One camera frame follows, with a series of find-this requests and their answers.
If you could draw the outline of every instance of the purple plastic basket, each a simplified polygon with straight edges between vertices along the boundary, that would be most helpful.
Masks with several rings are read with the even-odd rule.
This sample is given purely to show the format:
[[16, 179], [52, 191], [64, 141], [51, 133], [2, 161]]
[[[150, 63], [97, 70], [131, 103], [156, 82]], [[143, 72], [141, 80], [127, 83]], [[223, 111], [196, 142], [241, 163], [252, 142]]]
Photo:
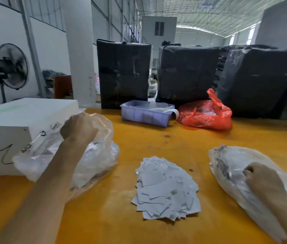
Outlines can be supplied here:
[[[122, 120], [141, 122], [159, 127], [167, 127], [173, 112], [169, 111], [164, 113], [156, 110], [140, 108], [140, 106], [145, 104], [150, 104], [150, 102], [131, 100], [121, 104]], [[165, 106], [171, 107], [171, 109], [175, 108], [175, 106], [172, 104], [156, 103], [157, 108], [165, 108]]]

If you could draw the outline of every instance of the ceiling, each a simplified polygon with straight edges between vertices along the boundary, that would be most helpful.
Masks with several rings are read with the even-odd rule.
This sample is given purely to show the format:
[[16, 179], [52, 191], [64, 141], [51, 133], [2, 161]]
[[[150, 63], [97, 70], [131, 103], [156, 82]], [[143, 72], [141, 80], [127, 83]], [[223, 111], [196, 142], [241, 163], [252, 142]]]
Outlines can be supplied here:
[[281, 1], [137, 0], [137, 4], [141, 15], [176, 16], [178, 25], [205, 29], [226, 37], [259, 22], [265, 9]]

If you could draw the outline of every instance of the orange table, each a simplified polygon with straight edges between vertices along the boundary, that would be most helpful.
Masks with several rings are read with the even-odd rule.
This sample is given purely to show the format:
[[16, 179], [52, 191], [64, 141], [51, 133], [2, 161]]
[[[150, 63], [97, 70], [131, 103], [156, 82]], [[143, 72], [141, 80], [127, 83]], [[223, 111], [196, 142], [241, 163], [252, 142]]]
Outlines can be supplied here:
[[[159, 128], [122, 121], [118, 110], [97, 111], [113, 121], [120, 161], [110, 175], [66, 205], [57, 244], [274, 243], [220, 188], [209, 171], [208, 150], [221, 144], [254, 148], [287, 171], [287, 121], [235, 119], [231, 132], [215, 132], [191, 130], [174, 120]], [[136, 193], [134, 170], [154, 155], [178, 164], [198, 183], [201, 213], [172, 223], [144, 221], [136, 212], [130, 203]], [[25, 177], [0, 176], [0, 229], [32, 185]]]

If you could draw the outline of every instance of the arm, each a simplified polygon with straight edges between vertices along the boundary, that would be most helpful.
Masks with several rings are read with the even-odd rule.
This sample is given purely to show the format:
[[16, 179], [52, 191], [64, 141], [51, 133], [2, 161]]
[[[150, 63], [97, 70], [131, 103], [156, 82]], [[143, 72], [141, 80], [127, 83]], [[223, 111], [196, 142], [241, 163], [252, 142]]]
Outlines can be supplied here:
[[0, 244], [54, 244], [73, 172], [97, 134], [88, 114], [72, 116], [62, 127], [64, 141], [0, 233]]
[[247, 185], [270, 208], [287, 234], [287, 192], [277, 172], [265, 165], [252, 163], [244, 174]]

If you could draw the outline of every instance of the clear plastic in basket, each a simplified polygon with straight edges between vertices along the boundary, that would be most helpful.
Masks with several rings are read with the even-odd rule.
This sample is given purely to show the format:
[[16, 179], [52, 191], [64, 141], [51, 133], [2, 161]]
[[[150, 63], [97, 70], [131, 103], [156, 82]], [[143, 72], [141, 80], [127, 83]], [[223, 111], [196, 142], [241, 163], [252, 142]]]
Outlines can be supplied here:
[[[114, 130], [112, 122], [100, 114], [92, 114], [93, 126], [98, 133], [76, 166], [72, 177], [68, 201], [90, 189], [116, 166], [119, 146], [112, 141]], [[14, 166], [28, 180], [37, 181], [48, 167], [54, 154], [63, 141], [60, 130], [52, 133], [41, 132], [39, 136], [13, 157]]]
[[244, 147], [222, 145], [209, 150], [209, 158], [210, 170], [223, 190], [275, 241], [286, 240], [287, 235], [277, 218], [245, 183], [243, 170], [253, 162], [264, 164], [278, 173], [286, 191], [287, 173], [266, 155]]

